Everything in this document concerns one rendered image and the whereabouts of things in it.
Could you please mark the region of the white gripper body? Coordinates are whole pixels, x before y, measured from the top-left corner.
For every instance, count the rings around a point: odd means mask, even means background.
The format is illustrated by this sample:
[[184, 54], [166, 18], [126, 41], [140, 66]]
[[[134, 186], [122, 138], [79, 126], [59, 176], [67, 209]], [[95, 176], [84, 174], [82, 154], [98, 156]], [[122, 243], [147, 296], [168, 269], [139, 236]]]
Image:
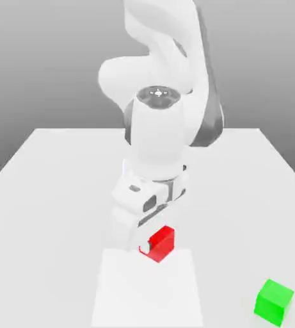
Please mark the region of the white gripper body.
[[162, 204], [145, 214], [130, 213], [115, 206], [111, 212], [111, 241], [115, 248], [132, 251], [146, 244], [148, 239], [170, 221], [170, 205]]

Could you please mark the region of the small red cube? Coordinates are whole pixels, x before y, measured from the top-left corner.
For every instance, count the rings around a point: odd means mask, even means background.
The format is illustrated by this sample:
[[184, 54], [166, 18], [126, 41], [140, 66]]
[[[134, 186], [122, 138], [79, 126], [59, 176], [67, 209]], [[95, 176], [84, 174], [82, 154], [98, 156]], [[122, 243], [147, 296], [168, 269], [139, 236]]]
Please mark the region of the small red cube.
[[175, 230], [167, 225], [160, 228], [149, 239], [150, 252], [142, 253], [146, 257], [160, 263], [175, 246]]

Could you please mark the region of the small green cube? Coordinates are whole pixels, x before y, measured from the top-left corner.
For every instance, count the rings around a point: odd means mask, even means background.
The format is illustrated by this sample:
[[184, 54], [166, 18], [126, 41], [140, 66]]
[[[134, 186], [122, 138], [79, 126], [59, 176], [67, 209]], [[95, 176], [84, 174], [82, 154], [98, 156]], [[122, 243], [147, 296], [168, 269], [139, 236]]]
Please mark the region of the small green cube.
[[257, 294], [253, 312], [267, 322], [281, 327], [293, 296], [292, 289], [268, 279]]

